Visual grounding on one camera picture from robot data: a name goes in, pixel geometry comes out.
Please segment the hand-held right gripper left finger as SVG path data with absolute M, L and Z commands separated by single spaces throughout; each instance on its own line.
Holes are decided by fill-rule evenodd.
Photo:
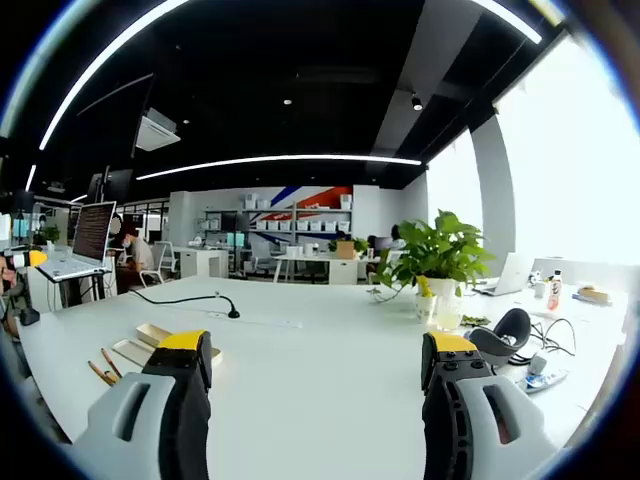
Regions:
M 69 461 L 86 479 L 207 479 L 211 386 L 210 333 L 166 337 L 90 407 Z

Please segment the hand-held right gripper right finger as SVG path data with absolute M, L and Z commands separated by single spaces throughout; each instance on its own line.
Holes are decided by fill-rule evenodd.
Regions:
M 557 452 L 542 411 L 469 340 L 422 340 L 426 479 L 527 479 Z

